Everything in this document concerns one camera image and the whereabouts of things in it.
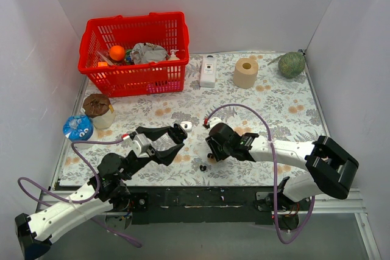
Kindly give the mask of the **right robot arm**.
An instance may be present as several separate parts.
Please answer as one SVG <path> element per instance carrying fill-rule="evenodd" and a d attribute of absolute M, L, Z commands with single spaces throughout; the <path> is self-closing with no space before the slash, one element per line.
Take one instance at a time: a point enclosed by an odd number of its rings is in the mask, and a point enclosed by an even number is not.
<path fill-rule="evenodd" d="M 282 211 L 320 194 L 340 200 L 348 197 L 359 163 L 331 137 L 320 136 L 315 142 L 270 142 L 256 133 L 239 135 L 218 118 L 210 119 L 208 126 L 206 142 L 216 161 L 228 157 L 253 162 L 277 160 L 305 171 L 279 182 L 276 192 L 260 200 L 262 207 L 277 206 Z"/>

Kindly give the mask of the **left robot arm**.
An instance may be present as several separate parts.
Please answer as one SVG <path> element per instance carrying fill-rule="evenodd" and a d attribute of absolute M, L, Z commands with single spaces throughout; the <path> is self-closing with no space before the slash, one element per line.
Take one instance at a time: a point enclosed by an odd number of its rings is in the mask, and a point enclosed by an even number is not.
<path fill-rule="evenodd" d="M 51 245 L 74 227 L 106 211 L 131 212 L 136 199 L 125 181 L 149 162 L 170 165 L 188 137 L 179 125 L 162 128 L 138 127 L 125 134 L 131 150 L 127 156 L 108 153 L 91 177 L 77 191 L 35 214 L 15 217 L 15 229 L 25 259 L 38 259 Z"/>

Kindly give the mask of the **black earbud charging case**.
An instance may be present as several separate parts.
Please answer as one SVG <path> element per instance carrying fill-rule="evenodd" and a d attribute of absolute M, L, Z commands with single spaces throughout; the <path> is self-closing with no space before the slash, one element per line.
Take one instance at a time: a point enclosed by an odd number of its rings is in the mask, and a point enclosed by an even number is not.
<path fill-rule="evenodd" d="M 168 135 L 176 144 L 182 144 L 188 137 L 182 126 L 176 123 L 168 129 Z"/>

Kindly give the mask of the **white earbud charging case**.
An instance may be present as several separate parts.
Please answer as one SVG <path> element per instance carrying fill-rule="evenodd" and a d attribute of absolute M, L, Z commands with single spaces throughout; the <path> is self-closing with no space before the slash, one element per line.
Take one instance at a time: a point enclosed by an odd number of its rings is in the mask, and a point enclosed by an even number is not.
<path fill-rule="evenodd" d="M 181 128 L 183 128 L 184 131 L 186 131 L 187 133 L 188 133 L 188 132 L 191 132 L 192 129 L 193 129 L 193 123 L 190 122 L 190 121 L 182 121 L 182 122 L 180 123 L 180 126 L 181 126 Z"/>

